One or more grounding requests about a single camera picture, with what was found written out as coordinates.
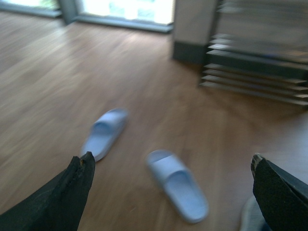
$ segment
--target light blue slide sandal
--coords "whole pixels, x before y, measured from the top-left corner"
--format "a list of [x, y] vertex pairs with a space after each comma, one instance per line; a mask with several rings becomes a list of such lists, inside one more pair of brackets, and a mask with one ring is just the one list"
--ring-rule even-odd
[[180, 215], [197, 223], [208, 214], [208, 203], [188, 168], [170, 151], [148, 155], [147, 164]]
[[95, 161], [102, 159], [122, 132], [128, 117], [125, 109], [116, 108], [102, 115], [92, 126], [82, 147], [81, 156], [92, 152]]
[[240, 231], [271, 231], [254, 196], [243, 207]]

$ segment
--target dark baseboard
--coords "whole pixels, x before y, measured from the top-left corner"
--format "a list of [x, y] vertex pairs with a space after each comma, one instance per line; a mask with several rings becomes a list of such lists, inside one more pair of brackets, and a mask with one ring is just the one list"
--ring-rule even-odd
[[205, 46], [175, 41], [172, 58], [193, 64], [204, 64]]

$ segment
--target hardwood floor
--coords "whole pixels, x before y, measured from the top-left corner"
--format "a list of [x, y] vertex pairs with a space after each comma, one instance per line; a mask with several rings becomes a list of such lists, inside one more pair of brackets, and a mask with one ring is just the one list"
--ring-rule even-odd
[[[0, 213], [67, 167], [92, 123], [125, 107], [128, 126], [96, 165], [80, 231], [236, 231], [254, 153], [308, 183], [308, 115], [288, 104], [197, 88], [171, 36], [0, 12]], [[177, 153], [210, 205], [182, 221], [146, 167]]]

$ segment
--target baseboard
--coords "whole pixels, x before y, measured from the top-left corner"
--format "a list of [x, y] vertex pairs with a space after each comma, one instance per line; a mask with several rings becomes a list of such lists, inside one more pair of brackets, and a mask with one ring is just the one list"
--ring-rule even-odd
[[172, 58], [193, 64], [204, 64], [205, 46], [175, 41]]
[[91, 16], [91, 15], [78, 15], [75, 17], [75, 21], [86, 22], [86, 23], [96, 23], [110, 26], [119, 26], [140, 30], [148, 30], [160, 33], [170, 33], [173, 29], [173, 25], [161, 25], [155, 23], [147, 23], [136, 20], [124, 20], [117, 19], [112, 17], [99, 17], [99, 16]]

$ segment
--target slipper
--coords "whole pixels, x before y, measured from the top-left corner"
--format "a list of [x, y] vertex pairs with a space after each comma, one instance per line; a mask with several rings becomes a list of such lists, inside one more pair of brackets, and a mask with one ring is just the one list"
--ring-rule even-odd
[[260, 154], [251, 162], [253, 193], [273, 230], [308, 230], [308, 185]]
[[125, 109], [116, 108], [102, 115], [92, 126], [81, 155], [92, 152], [95, 161], [102, 159], [122, 132], [128, 117]]
[[208, 203], [188, 168], [167, 150], [148, 155], [147, 164], [180, 215], [197, 223], [208, 214]]

